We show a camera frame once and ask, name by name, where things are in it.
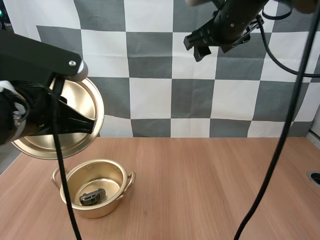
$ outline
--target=checkered curtain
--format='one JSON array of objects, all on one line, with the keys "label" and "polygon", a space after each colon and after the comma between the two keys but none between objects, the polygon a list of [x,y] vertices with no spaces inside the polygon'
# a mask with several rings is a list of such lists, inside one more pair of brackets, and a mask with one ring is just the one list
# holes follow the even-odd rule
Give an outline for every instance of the checkered curtain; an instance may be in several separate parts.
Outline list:
[{"label": "checkered curtain", "polygon": [[[295,76],[251,41],[196,63],[184,37],[212,18],[209,2],[185,0],[4,0],[17,34],[79,53],[104,101],[102,137],[279,137]],[[270,1],[265,12],[287,7]],[[265,19],[268,44],[297,70],[312,15]],[[320,73],[316,35],[307,66]],[[320,80],[304,78],[290,136],[307,134],[320,103]]]}]

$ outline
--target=gold pot lid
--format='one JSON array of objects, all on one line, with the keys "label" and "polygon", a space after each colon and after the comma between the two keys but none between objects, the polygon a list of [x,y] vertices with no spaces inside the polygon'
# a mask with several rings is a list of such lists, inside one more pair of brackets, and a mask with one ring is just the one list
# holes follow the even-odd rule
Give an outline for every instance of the gold pot lid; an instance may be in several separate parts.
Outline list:
[{"label": "gold pot lid", "polygon": [[[104,122],[104,103],[97,87],[88,79],[81,82],[66,80],[61,96],[67,99],[67,105],[87,118],[95,119],[91,134],[60,134],[61,151],[64,158],[71,157],[88,147],[98,136]],[[57,159],[52,135],[26,136],[12,142],[21,152],[44,160]]]}]

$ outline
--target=aluminum pot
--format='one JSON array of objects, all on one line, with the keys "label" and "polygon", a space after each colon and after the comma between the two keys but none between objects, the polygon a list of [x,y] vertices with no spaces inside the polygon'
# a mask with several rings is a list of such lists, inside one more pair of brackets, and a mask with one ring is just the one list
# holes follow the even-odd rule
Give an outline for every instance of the aluminum pot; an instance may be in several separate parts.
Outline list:
[{"label": "aluminum pot", "polygon": [[[66,203],[64,189],[56,180],[58,172],[59,168],[53,172],[51,179],[60,189],[60,196]],[[135,172],[132,171],[128,175],[120,163],[109,159],[86,161],[69,172],[66,170],[66,173],[72,208],[79,215],[89,219],[103,217],[116,209],[136,180]],[[82,205],[81,197],[97,189],[105,190],[105,197],[94,205]]]}]

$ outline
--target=black cable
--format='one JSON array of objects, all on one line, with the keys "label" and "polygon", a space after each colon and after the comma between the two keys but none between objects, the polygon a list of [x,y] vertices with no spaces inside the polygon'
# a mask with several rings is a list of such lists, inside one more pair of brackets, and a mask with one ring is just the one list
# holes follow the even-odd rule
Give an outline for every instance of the black cable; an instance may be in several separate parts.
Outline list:
[{"label": "black cable", "polygon": [[263,198],[268,184],[270,182],[271,176],[275,170],[275,167],[277,165],[279,156],[281,154],[281,151],[284,147],[284,144],[286,142],[286,138],[288,136],[288,132],[290,129],[290,125],[292,122],[292,119],[294,117],[295,114],[295,109],[296,109],[296,105],[298,102],[298,97],[299,97],[299,93],[300,93],[300,89],[302,86],[302,82],[303,82],[303,77],[304,77],[304,72],[306,70],[307,67],[307,63],[309,60],[309,56],[310,56],[310,52],[311,52],[311,48],[312,48],[312,44],[314,42],[315,39],[315,35],[316,35],[316,31],[319,25],[319,20],[320,20],[320,1],[318,1],[317,6],[316,6],[316,10],[314,13],[314,16],[312,18],[312,23],[310,25],[310,30],[309,30],[309,34],[305,43],[305,47],[304,47],[304,51],[303,51],[303,55],[302,55],[302,59],[301,59],[301,63],[300,63],[300,67],[299,67],[299,72],[298,75],[296,77],[296,81],[294,84],[294,88],[292,91],[292,97],[291,97],[291,101],[290,101],[290,106],[288,109],[288,113],[285,119],[285,123],[284,123],[284,127],[279,139],[279,142],[276,146],[276,149],[274,151],[271,163],[269,165],[269,168],[266,172],[266,175],[264,177],[262,186],[259,190],[259,193],[257,194],[249,212],[246,214],[246,216],[244,217],[244,219],[242,220],[238,230],[236,231],[236,234],[234,236],[234,240],[238,240],[242,231],[244,230],[246,224],[249,222],[250,218],[253,216],[253,214],[255,213],[256,209],[259,206],[259,203],[261,202],[261,199]]},{"label": "black cable", "polygon": [[53,101],[52,133],[53,133],[54,146],[56,149],[56,156],[58,158],[58,164],[59,164],[59,169],[60,169],[61,182],[62,182],[64,197],[65,197],[66,207],[67,207],[67,210],[69,213],[69,217],[70,217],[70,221],[71,221],[71,225],[72,225],[75,237],[77,240],[82,240],[79,229],[78,229],[78,225],[76,222],[75,214],[72,209],[72,203],[71,203],[71,198],[70,198],[70,194],[69,194],[69,188],[68,188],[67,178],[66,178],[66,171],[65,171],[65,166],[64,166],[64,159],[62,156],[61,145],[60,145],[60,141],[59,141],[58,124],[57,124],[59,99],[54,95],[54,93],[52,91],[51,91],[51,96],[52,96],[52,101]]},{"label": "black cable", "polygon": [[[262,41],[263,41],[263,45],[264,48],[266,50],[266,52],[268,53],[269,57],[272,59],[272,61],[274,61],[274,63],[276,65],[278,65],[280,68],[282,68],[283,70],[287,71],[288,73],[291,73],[293,75],[298,75],[298,72],[295,70],[292,70],[291,68],[283,65],[281,62],[279,62],[279,60],[273,55],[273,53],[271,52],[267,40],[266,40],[266,35],[265,35],[265,30],[264,27],[262,25],[261,19],[260,17],[256,18],[259,28],[260,28],[260,32],[261,32],[261,37],[262,37]],[[308,77],[308,78],[320,78],[320,74],[311,74],[311,73],[304,73],[303,77]]]}]

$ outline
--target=wood grain surface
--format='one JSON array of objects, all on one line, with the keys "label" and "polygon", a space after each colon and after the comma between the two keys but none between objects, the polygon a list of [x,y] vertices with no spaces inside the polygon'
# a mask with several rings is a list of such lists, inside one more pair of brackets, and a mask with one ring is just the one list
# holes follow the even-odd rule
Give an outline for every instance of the wood grain surface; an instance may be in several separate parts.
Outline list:
[{"label": "wood grain surface", "polygon": [[[97,138],[64,160],[72,169],[98,158],[136,172],[119,207],[76,216],[83,240],[232,240],[261,186],[275,138]],[[56,160],[21,154],[0,176],[0,239],[73,240],[66,205],[51,182]],[[320,151],[289,138],[242,240],[320,239]]]}]

